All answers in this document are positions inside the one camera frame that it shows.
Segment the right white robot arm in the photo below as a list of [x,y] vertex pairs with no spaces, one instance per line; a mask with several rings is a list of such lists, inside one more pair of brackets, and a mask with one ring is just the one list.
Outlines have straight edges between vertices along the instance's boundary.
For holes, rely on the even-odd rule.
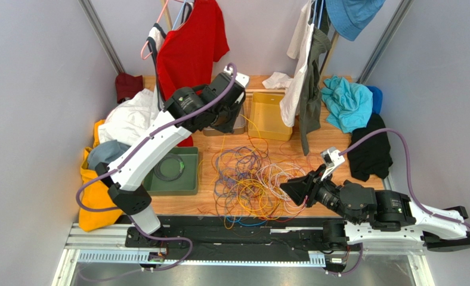
[[326,166],[280,184],[298,206],[320,203],[339,215],[323,222],[320,241],[328,250],[375,245],[425,247],[429,251],[470,249],[468,215],[463,207],[426,212],[408,195],[345,181],[335,184]]

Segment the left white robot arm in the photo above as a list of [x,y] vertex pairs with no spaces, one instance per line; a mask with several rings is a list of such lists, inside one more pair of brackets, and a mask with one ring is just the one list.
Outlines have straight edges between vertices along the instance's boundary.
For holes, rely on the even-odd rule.
[[151,235],[161,226],[151,196],[143,187],[144,178],[191,134],[204,128],[232,133],[249,81],[245,74],[225,70],[210,84],[177,89],[133,146],[110,164],[100,163],[95,168],[112,202],[141,232]]

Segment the grey metal tray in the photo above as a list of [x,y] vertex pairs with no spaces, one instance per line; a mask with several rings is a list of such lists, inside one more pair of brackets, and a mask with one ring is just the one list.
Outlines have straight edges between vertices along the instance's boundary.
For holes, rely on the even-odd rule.
[[205,136],[240,135],[245,131],[246,120],[243,117],[246,95],[241,95],[242,100],[235,102],[230,107],[224,108],[220,113],[221,123],[215,123],[213,127],[203,130]]

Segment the yellow plastic tray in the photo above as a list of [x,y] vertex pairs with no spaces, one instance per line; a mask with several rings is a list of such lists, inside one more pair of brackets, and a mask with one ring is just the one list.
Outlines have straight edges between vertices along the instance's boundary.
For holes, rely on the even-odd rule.
[[254,92],[248,120],[248,135],[255,138],[288,141],[292,128],[284,124],[281,117],[280,102],[283,96]]

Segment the black cloth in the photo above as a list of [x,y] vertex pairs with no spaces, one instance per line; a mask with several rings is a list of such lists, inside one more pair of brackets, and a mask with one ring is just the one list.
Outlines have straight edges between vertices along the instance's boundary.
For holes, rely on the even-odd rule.
[[[386,128],[386,126],[382,117],[379,114],[372,113],[365,128],[353,130],[350,146],[369,133],[383,128]],[[391,146],[385,132],[367,139],[347,154],[351,176],[365,182],[370,175],[385,179],[389,175],[389,168],[393,164],[390,151]]]

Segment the white crumpled cloth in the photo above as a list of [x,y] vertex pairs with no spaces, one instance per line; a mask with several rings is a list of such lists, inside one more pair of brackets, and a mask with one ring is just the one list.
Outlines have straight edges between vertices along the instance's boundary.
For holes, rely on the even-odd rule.
[[275,71],[269,78],[262,81],[262,85],[265,89],[287,89],[292,80],[286,73]]

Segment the olive hanging garment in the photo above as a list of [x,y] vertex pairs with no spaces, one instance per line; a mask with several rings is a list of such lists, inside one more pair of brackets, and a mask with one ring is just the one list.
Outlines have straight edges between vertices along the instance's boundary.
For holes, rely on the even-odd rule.
[[310,152],[307,135],[321,128],[321,92],[319,88],[319,56],[328,52],[332,43],[327,34],[313,26],[307,70],[299,99],[299,131],[302,151],[305,156]]

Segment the red t-shirt on hanger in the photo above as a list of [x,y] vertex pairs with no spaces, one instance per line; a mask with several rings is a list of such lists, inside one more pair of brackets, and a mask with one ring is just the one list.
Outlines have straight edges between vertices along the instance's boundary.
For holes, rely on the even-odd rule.
[[217,1],[195,1],[188,20],[169,32],[158,52],[156,71],[163,97],[181,88],[211,83],[214,62],[230,50]]

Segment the turquoise cloth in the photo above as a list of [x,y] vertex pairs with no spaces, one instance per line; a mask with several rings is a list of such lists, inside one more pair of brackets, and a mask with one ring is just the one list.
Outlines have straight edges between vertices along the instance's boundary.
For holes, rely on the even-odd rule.
[[338,76],[325,79],[323,84],[321,100],[329,111],[326,121],[343,133],[365,128],[373,108],[369,88]]

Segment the white cloth pile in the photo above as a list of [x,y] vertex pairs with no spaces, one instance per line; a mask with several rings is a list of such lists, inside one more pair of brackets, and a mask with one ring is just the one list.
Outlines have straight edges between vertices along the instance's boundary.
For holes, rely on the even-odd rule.
[[97,128],[101,143],[117,141],[132,146],[146,134],[163,107],[157,90],[143,89],[114,108]]

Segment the pink clothes hanger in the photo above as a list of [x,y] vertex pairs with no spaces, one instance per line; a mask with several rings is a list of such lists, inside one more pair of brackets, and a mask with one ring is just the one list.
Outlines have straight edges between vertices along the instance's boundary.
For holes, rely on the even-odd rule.
[[149,35],[145,44],[143,45],[140,51],[140,57],[142,60],[146,60],[148,58],[152,58],[153,62],[156,63],[157,55],[160,50],[160,47],[164,43],[166,39],[166,33],[159,24],[161,18],[163,16],[169,16],[168,12],[168,2],[169,1],[162,1],[162,10],[153,25],[153,27],[149,31]]

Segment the dark red cloth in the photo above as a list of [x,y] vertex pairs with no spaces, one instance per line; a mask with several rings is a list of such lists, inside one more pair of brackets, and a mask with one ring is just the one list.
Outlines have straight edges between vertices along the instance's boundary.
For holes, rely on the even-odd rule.
[[136,96],[144,88],[144,81],[142,76],[132,76],[127,73],[120,73],[115,79],[116,88],[116,102],[123,103]]

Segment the white hanging shirt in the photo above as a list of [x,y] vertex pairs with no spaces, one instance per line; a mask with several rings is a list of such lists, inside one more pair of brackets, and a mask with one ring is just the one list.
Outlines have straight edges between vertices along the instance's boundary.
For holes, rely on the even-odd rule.
[[286,53],[289,58],[297,60],[293,78],[285,90],[283,99],[280,101],[280,114],[283,123],[290,128],[295,124],[300,94],[308,69],[308,55],[314,30],[313,25],[309,23],[310,14],[311,1],[307,1],[301,9]]

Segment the white grey trimmed tank top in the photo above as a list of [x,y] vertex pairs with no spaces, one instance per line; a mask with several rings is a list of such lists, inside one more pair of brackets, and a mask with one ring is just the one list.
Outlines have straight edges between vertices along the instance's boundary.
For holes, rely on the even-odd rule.
[[149,36],[147,37],[147,41],[148,41],[147,47],[149,48],[149,51],[151,52],[150,56],[154,64],[154,70],[155,70],[155,76],[156,76],[156,84],[154,88],[154,93],[157,95],[157,108],[159,111],[162,109],[165,99],[162,94],[162,88],[160,85],[159,76],[157,72],[157,56],[158,56],[159,50],[164,44],[165,39],[166,39],[165,31],[162,29],[160,24],[155,23],[153,27],[151,28],[151,30],[149,31]]

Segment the dark blue cloth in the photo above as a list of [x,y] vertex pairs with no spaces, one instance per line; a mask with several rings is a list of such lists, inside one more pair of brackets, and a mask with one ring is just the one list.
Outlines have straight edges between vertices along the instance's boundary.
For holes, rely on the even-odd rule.
[[373,102],[372,111],[376,114],[380,114],[381,109],[382,109],[383,93],[376,86],[367,86],[367,88],[373,95],[372,96],[372,102]]

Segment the grey blue cloth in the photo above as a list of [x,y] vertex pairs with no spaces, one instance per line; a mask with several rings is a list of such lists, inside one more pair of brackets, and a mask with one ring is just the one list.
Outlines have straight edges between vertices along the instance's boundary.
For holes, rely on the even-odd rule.
[[99,163],[111,163],[129,150],[130,146],[117,140],[107,141],[95,147],[87,157],[89,170],[95,170]]

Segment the yellow cloth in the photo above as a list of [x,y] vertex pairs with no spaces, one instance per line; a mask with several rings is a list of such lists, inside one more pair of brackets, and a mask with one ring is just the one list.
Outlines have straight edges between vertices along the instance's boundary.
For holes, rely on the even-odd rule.
[[[91,151],[100,145],[98,127],[104,123],[104,120],[100,120],[94,124],[94,143],[91,147],[85,147],[83,153],[83,162],[80,168],[80,174],[83,183],[87,183],[94,179],[97,174],[94,170],[88,168],[89,164],[87,158]],[[108,187],[102,182],[98,181],[85,188],[81,202],[92,209],[104,209],[114,207],[115,204],[111,201],[108,193]],[[84,209],[79,211],[79,227],[85,231],[93,231],[96,229],[103,228],[105,226],[113,225],[121,216],[123,211],[111,210],[108,212],[89,212]]]

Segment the blue hanging hat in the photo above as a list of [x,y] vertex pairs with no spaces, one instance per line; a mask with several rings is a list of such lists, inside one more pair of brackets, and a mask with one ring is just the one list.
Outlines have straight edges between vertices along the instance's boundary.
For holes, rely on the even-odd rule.
[[335,30],[346,40],[354,42],[385,0],[327,0],[325,3]]

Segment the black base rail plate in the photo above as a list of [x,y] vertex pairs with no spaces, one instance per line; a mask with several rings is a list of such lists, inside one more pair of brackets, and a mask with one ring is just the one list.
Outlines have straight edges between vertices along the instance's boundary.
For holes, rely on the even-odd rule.
[[159,216],[162,226],[149,239],[134,226],[126,232],[125,247],[165,251],[167,259],[220,262],[307,262],[309,253],[359,254],[360,246],[325,238],[323,227],[340,219],[298,217],[284,222],[244,219],[232,223],[215,216]]

